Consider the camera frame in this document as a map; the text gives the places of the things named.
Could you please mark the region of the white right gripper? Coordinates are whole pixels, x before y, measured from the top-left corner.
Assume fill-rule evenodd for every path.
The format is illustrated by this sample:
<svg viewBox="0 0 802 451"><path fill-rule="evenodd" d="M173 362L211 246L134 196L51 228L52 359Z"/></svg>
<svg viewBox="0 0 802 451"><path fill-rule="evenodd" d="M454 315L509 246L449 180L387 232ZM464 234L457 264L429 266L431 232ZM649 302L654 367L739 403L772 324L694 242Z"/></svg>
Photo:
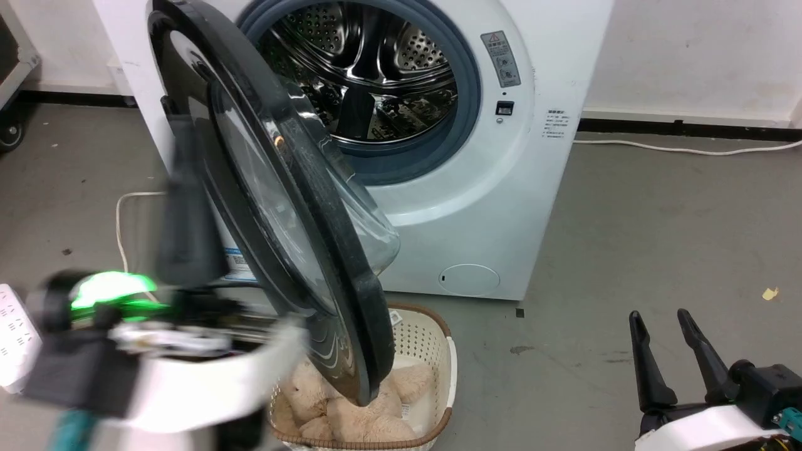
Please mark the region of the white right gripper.
<svg viewBox="0 0 802 451"><path fill-rule="evenodd" d="M778 408L732 400L729 368L704 336L690 311L677 311L685 343L696 357L706 403L677 405L650 347L650 334L638 311L629 314L638 402L643 413L636 450L766 450L776 445Z"/></svg>

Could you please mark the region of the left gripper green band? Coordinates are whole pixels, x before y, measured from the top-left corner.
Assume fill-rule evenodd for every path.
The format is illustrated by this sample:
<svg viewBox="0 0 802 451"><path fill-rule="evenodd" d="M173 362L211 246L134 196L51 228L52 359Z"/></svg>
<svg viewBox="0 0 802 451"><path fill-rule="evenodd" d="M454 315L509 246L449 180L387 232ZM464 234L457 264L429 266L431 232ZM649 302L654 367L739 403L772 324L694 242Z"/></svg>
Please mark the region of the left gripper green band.
<svg viewBox="0 0 802 451"><path fill-rule="evenodd" d="M183 433L263 408L273 386L306 354L295 314L254 312L221 294L229 272L203 174L203 148L189 118L169 118L172 163L155 272L172 286L120 271L78 276L68 291L84 348L103 352L80 413L149 433Z"/></svg>

